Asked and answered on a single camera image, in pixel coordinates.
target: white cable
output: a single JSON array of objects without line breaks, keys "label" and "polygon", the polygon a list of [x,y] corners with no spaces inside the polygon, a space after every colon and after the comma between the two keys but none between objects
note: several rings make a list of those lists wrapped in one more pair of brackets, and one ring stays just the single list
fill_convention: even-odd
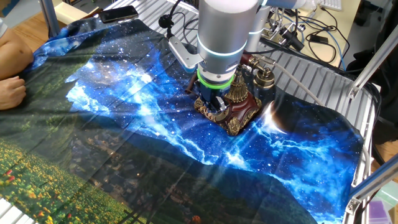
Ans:
[{"label": "white cable", "polygon": [[363,152],[363,155],[365,156],[365,171],[363,174],[363,179],[365,179],[365,177],[367,177],[369,175],[369,167],[371,166],[371,158],[370,158],[369,152],[365,146],[362,147],[362,152]]},{"label": "white cable", "polygon": [[325,106],[307,87],[305,87],[305,85],[303,85],[302,83],[300,83],[300,81],[298,81],[290,72],[288,72],[283,66],[279,65],[278,63],[274,64],[275,67],[279,68],[282,70],[282,72],[284,72],[291,80],[293,80],[300,88],[302,88],[308,95],[310,95],[315,102],[317,102],[320,106]]}]

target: table surface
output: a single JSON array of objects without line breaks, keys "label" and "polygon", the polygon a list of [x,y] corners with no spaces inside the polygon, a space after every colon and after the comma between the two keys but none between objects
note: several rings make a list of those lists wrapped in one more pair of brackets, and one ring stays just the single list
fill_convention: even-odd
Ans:
[{"label": "table surface", "polygon": [[[338,29],[340,32],[348,39],[349,32],[351,31],[351,27],[353,25],[356,11],[358,10],[358,6],[360,4],[361,0],[350,0],[350,1],[345,1],[342,0],[342,11],[333,11],[331,9],[327,9],[337,20],[338,23]],[[308,12],[300,10],[300,15],[301,16],[307,16]],[[325,11],[322,11],[321,9],[317,9],[315,16],[313,17],[314,19],[317,19],[319,21],[324,22],[326,25],[334,26],[335,25],[335,20]],[[306,29],[304,31],[304,38],[309,35],[312,32],[315,32],[315,29],[312,29],[311,27],[306,25]],[[342,52],[344,52],[345,47],[346,47],[346,41],[344,38],[337,32],[331,32],[331,34],[335,37],[336,41],[338,42],[338,45],[340,46],[340,49]],[[330,35],[327,32],[321,32],[319,36],[322,37],[327,37],[329,39],[329,44],[332,46],[336,47],[337,53],[336,53],[336,58],[334,61],[332,61],[330,64],[332,66],[338,67],[340,63],[340,55],[338,53],[338,48],[335,43],[335,41],[330,37]],[[311,45],[313,51],[320,57],[322,60],[329,61],[332,56],[333,56],[333,50],[331,47],[322,45],[322,44],[312,44]],[[310,50],[310,47],[308,46],[308,42],[305,41],[305,47],[302,49],[301,53],[308,55],[310,57],[315,58],[313,53]]]}]

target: metal table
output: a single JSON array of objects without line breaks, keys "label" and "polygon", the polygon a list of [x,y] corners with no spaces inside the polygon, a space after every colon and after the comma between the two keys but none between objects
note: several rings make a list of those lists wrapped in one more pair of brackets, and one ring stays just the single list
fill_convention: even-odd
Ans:
[{"label": "metal table", "polygon": [[[51,2],[51,0],[40,1],[42,4],[44,2],[44,5],[42,5],[43,12],[49,17],[46,20],[47,24],[54,24],[54,20],[56,21],[55,13],[52,13],[52,9],[49,9],[48,7],[48,4]],[[174,0],[118,0],[106,9],[114,9],[117,7],[132,5],[137,9],[137,12],[139,13],[139,19],[142,22],[144,22],[154,31],[165,34],[166,30],[159,26],[158,19],[160,16],[168,14],[174,3]],[[183,2],[178,5],[175,12],[184,13],[185,22],[198,18],[198,11],[194,7]],[[177,14],[174,16],[175,25],[173,26],[173,33],[182,42],[186,43],[183,38],[183,17],[184,15],[182,14]],[[190,25],[190,28],[197,28],[197,26],[198,21],[193,22]],[[197,31],[186,30],[185,33],[187,35],[188,41],[193,45],[197,45]],[[259,50],[266,48],[267,46],[264,44],[260,44],[259,46]],[[284,52],[274,52],[272,54],[268,54],[267,56],[276,60],[277,63],[281,64],[288,71],[290,71],[312,93],[314,93],[320,99],[320,101],[325,104],[326,107],[331,108],[345,116],[347,120],[360,131],[365,140],[364,146],[366,149],[368,149],[369,155],[371,155],[370,145],[373,123],[375,120],[375,104],[373,103],[372,96],[368,91],[365,89],[359,90],[357,97],[352,100],[348,97],[348,93],[353,81],[342,77],[335,72],[322,67],[321,65]],[[275,74],[275,84],[279,88],[297,98],[314,103],[314,100],[309,97],[302,89],[300,89],[296,83],[292,82],[287,75],[284,75],[282,71],[274,67],[271,69]],[[362,154],[352,183],[353,187],[357,186],[362,181],[365,173],[367,175],[370,174],[370,168],[369,170],[364,170],[364,160],[365,158]],[[365,210],[362,223],[368,222],[368,216],[368,210]],[[353,221],[354,216],[348,215],[346,213],[343,223],[353,223]]]}]

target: electronic equipment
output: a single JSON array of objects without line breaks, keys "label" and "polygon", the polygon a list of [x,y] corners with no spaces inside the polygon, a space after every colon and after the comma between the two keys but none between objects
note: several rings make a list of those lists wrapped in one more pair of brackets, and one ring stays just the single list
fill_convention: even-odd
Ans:
[{"label": "electronic equipment", "polygon": [[342,0],[321,0],[320,5],[327,9],[331,9],[334,11],[341,11],[343,8],[341,7]]},{"label": "electronic equipment", "polygon": [[138,12],[133,6],[110,9],[98,13],[103,23],[118,21],[121,19],[133,19],[138,17]]}]

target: galaxy print cloth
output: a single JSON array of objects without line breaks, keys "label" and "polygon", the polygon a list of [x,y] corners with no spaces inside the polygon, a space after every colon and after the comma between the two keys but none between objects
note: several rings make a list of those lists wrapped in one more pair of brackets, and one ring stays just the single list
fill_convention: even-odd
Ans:
[{"label": "galaxy print cloth", "polygon": [[65,80],[72,84],[65,95],[71,113],[83,114],[87,122],[115,122],[143,150],[147,142],[137,139],[153,139],[167,143],[161,150],[204,165],[271,176],[317,223],[342,222],[363,145],[342,115],[278,88],[257,90],[264,109],[239,136],[228,136],[193,109],[195,96],[183,92],[190,74],[167,40],[138,20],[71,24],[35,52],[27,71],[76,54],[88,58]]}]

